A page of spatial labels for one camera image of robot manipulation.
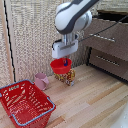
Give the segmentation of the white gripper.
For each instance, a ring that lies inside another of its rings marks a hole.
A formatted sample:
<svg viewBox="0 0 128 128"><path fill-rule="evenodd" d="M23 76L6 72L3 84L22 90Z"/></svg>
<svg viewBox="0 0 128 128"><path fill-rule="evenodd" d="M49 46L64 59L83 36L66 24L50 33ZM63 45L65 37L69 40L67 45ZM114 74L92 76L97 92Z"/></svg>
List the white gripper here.
<svg viewBox="0 0 128 128"><path fill-rule="evenodd" d="M56 42L52 45L52 57L60 59L76 52L78 49L78 41L74 40L71 44L66 45L63 42ZM68 65L67 58L64 58L64 66Z"/></svg>

